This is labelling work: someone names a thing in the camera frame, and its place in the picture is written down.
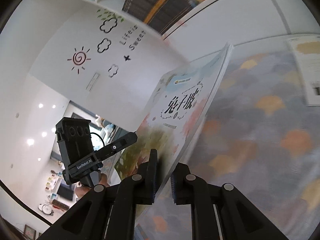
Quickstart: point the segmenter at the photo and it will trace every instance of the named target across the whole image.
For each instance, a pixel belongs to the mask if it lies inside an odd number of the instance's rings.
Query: small decoration on wall
[[[78,69],[78,74],[79,74],[79,69],[83,69],[85,70],[85,68],[83,66],[81,66],[84,62],[86,62],[87,60],[91,60],[91,58],[87,57],[87,53],[90,51],[90,49],[88,49],[86,52],[84,52],[84,46],[82,46],[82,50],[77,52],[77,49],[75,48],[75,53],[73,54],[72,58],[68,58],[67,60],[70,61],[72,60],[74,66],[72,67],[71,70],[74,70],[74,68]]]
[[[118,25],[118,20],[112,17],[103,22],[103,24],[100,26],[100,30],[103,31],[104,33],[109,33],[117,25]]]
[[[28,225],[24,226],[23,235],[31,240],[36,239],[36,231]]]
[[[109,77],[113,77],[114,75],[116,75],[118,73],[118,69],[119,67],[115,64],[113,64],[111,66],[111,68],[109,68],[108,73],[109,73]]]
[[[107,9],[99,9],[97,10],[97,18],[100,18],[101,20],[109,19],[110,17],[118,19],[118,21],[123,22],[124,18],[115,12],[108,11]]]
[[[124,60],[125,60],[125,61],[131,60],[129,55],[128,55],[128,56],[123,56],[123,57],[124,57]]]
[[[102,53],[105,50],[109,49],[109,46],[111,45],[111,40],[105,38],[98,44],[98,52]]]

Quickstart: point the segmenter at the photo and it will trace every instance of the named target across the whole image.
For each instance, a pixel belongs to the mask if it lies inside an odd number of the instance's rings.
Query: orange stripe
[[[148,13],[147,17],[144,19],[144,23],[148,24],[149,21],[152,19],[152,17],[156,14],[156,12],[159,10],[160,6],[165,2],[166,0],[158,0],[156,4],[152,7],[150,12]]]

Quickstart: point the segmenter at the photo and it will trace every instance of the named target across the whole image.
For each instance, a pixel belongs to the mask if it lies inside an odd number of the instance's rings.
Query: black cable
[[[41,221],[46,223],[49,226],[52,226],[52,223],[50,223],[47,219],[40,216],[37,212],[29,208],[25,203],[23,203],[11,190],[8,189],[8,187],[0,180],[0,187],[3,188],[3,190],[20,206],[22,206],[25,210],[27,210],[29,213],[33,214],[35,217],[39,218]]]
[[[100,140],[102,141],[102,143],[103,143],[103,147],[105,147],[104,141],[103,141],[103,139],[102,139],[102,137],[101,137],[100,135],[98,135],[98,134],[95,133],[95,132],[91,132],[91,134],[95,134],[96,136],[98,136],[98,137],[100,138]]]

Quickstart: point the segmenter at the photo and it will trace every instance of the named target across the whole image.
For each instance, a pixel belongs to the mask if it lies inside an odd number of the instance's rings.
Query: picture frame
[[[36,230],[28,225],[24,226],[23,235],[30,240],[36,240]]]

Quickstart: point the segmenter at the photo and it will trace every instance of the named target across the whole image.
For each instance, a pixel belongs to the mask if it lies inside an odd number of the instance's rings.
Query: cloud drawing
[[[111,68],[109,68],[108,73],[109,73],[109,77],[113,77],[114,75],[116,75],[118,73],[118,69],[119,67],[115,64],[113,64],[111,66]]]
[[[109,33],[117,25],[118,25],[118,20],[112,17],[103,22],[103,24],[100,26],[100,30],[102,30],[104,33]]]
[[[101,43],[98,44],[98,52],[102,53],[105,50],[109,49],[109,46],[111,45],[111,40],[109,39],[103,39]]]

